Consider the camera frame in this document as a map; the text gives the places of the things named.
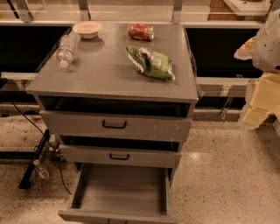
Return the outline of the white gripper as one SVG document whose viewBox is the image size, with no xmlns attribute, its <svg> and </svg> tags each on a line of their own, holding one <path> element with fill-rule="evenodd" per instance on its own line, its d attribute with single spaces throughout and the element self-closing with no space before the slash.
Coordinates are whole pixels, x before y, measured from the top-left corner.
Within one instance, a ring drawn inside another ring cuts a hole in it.
<svg viewBox="0 0 280 224">
<path fill-rule="evenodd" d="M 244 129 L 256 129 L 280 104 L 280 10 L 269 14 L 255 37 L 237 49 L 234 57 L 252 59 L 254 67 L 266 72 L 247 85 L 246 104 L 238 121 Z"/>
</svg>

